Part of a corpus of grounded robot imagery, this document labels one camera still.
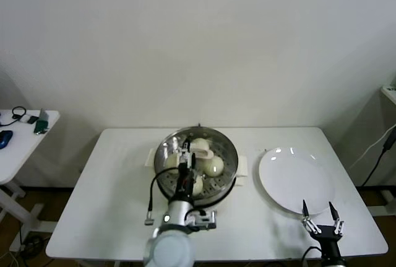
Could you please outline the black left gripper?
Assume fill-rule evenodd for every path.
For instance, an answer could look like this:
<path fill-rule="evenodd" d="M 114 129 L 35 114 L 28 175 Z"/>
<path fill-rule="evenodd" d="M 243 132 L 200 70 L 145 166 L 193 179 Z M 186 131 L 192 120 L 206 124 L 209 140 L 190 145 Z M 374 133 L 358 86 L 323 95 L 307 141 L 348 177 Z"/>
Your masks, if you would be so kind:
<path fill-rule="evenodd" d="M 175 201 L 192 201 L 194 186 L 194 172 L 196 168 L 196 154 L 190 152 L 191 140 L 187 137 L 183 141 L 182 152 L 178 154 L 178 179 L 174 193 Z"/>

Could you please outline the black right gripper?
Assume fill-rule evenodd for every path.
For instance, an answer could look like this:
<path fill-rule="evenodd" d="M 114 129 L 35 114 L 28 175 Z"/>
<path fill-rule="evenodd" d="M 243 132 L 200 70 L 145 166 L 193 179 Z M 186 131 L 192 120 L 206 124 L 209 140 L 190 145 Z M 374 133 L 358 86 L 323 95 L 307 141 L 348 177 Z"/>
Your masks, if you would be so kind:
<path fill-rule="evenodd" d="M 334 220 L 334 226 L 318 225 L 310 218 L 306 201 L 303 200 L 303 219 L 302 224 L 304 228 L 311 233 L 311 237 L 319 242 L 323 258 L 340 258 L 340 250 L 338 248 L 338 241 L 343 235 L 344 221 L 341 220 L 338 211 L 334 205 L 329 201 L 330 213 Z"/>

